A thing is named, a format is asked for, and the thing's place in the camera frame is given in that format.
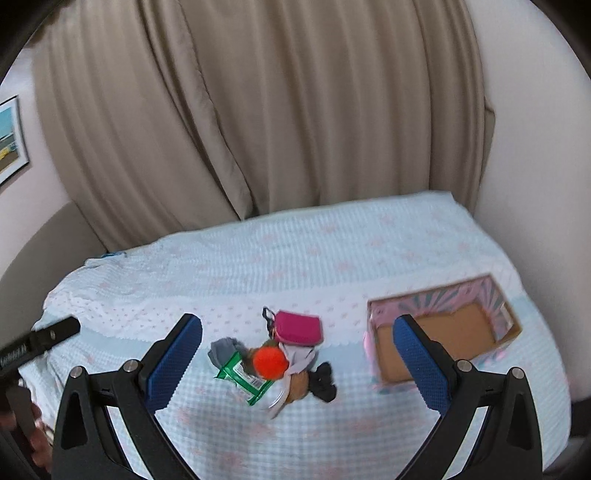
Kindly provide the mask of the person's left hand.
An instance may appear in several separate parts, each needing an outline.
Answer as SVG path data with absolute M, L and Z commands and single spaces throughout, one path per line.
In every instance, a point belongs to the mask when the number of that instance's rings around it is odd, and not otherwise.
M 20 435 L 22 433 L 13 411 L 1 411 L 1 430 L 10 434 L 16 432 Z M 38 473 L 50 475 L 52 470 L 52 447 L 43 429 L 38 424 L 35 424 L 34 429 L 27 436 L 27 444 L 27 447 L 24 447 L 24 443 L 19 445 L 26 461 L 30 466 L 34 465 Z

